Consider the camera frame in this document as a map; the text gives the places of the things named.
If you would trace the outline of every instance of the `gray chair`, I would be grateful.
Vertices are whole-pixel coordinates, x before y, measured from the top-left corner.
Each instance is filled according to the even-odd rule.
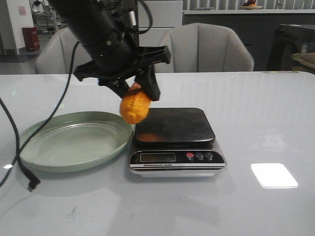
[[[77,41],[68,28],[57,31],[38,56],[35,62],[35,73],[68,74],[72,50]],[[90,55],[79,44],[75,52],[73,69],[91,60]]]
[[[160,45],[167,45],[172,57],[169,64],[156,64],[156,73],[253,71],[251,54],[227,27],[202,23],[175,27]]]

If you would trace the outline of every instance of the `red button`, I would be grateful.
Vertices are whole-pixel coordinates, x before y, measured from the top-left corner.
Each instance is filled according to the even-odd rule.
[[[191,153],[191,152],[187,152],[186,153],[186,157],[188,157],[188,158],[192,158],[194,155],[193,155],[193,153]]]

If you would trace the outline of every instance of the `green plate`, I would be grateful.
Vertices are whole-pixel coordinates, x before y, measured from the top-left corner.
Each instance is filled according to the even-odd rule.
[[[41,124],[21,135],[21,143]],[[74,172],[103,164],[117,156],[132,136],[122,117],[106,112],[57,116],[37,133],[21,153],[23,163],[47,172]]]

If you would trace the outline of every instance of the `floor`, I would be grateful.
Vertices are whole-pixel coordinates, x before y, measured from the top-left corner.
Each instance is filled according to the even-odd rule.
[[[24,50],[20,52],[20,55],[18,56],[18,58],[22,59],[21,61],[26,60],[25,62],[12,62],[18,61],[15,60],[14,57],[9,57],[10,59],[5,60],[7,62],[2,62],[3,60],[1,60],[0,75],[35,74],[35,61],[52,36],[53,34],[51,33],[38,33],[40,50],[35,52],[27,52],[26,50]]]

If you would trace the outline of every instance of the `chair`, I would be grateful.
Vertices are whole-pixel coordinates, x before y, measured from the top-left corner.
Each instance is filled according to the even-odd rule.
[[[35,73],[68,74],[72,50],[77,41],[69,28],[57,31],[38,56],[35,62]],[[73,69],[91,60],[91,56],[79,44],[74,56]]]
[[[168,30],[160,46],[167,45],[169,64],[155,65],[156,73],[253,71],[254,60],[230,28],[202,23]]]

